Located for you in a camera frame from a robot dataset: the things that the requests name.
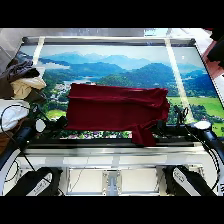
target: green field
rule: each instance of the green field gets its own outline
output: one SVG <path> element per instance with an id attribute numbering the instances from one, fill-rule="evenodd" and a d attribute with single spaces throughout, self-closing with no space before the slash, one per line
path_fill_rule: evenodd
<path id="1" fill-rule="evenodd" d="M 49 119 L 51 118 L 55 118 L 55 117 L 61 117 L 61 116 L 65 116 L 66 112 L 62 111 L 62 110 L 50 110 L 47 112 L 47 117 Z"/>
<path id="2" fill-rule="evenodd" d="M 179 97 L 167 97 L 167 98 L 174 105 L 181 104 L 181 100 Z M 224 118 L 224 110 L 218 98 L 188 97 L 188 101 L 190 104 L 203 105 L 209 115 Z M 224 133 L 221 131 L 221 127 L 224 127 L 223 123 L 213 124 L 213 130 L 218 136 L 224 136 Z"/>

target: table top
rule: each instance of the table top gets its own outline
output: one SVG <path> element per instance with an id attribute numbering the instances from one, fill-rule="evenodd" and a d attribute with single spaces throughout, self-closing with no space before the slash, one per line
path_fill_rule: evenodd
<path id="1" fill-rule="evenodd" d="M 224 110 L 192 39 L 30 37 L 16 57 L 31 59 L 43 75 L 50 119 L 65 115 L 71 83 L 167 88 L 168 123 L 176 123 L 174 105 L 188 107 L 186 123 L 209 120 L 224 136 Z M 131 132 L 62 131 L 60 138 L 130 138 Z"/>

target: folded red garment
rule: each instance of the folded red garment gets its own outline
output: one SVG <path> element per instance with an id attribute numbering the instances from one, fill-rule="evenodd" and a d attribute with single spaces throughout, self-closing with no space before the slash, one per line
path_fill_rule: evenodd
<path id="1" fill-rule="evenodd" d="M 75 84 L 69 93 L 67 130 L 132 131 L 132 142 L 154 146 L 148 130 L 167 121 L 167 89 L 140 89 Z"/>

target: beige cloth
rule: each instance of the beige cloth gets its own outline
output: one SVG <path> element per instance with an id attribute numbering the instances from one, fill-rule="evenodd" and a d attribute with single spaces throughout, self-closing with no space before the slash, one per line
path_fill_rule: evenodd
<path id="1" fill-rule="evenodd" d="M 32 88 L 43 89 L 46 87 L 46 83 L 41 77 L 18 79 L 15 82 L 11 82 L 14 99 L 25 99 L 31 92 Z"/>

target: landscape print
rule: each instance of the landscape print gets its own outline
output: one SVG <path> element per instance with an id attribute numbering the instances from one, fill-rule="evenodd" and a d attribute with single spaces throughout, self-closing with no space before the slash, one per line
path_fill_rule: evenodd
<path id="1" fill-rule="evenodd" d="M 20 61 L 33 58 L 35 46 L 22 46 Z M 209 120 L 224 136 L 224 110 L 212 81 L 194 47 L 173 48 L 178 69 L 195 121 Z M 72 83 L 167 88 L 171 104 L 168 123 L 176 122 L 173 106 L 181 105 L 177 84 L 165 46 L 44 45 L 36 67 L 44 67 L 42 106 L 49 119 L 66 115 Z M 131 132 L 63 131 L 61 138 L 130 138 Z"/>

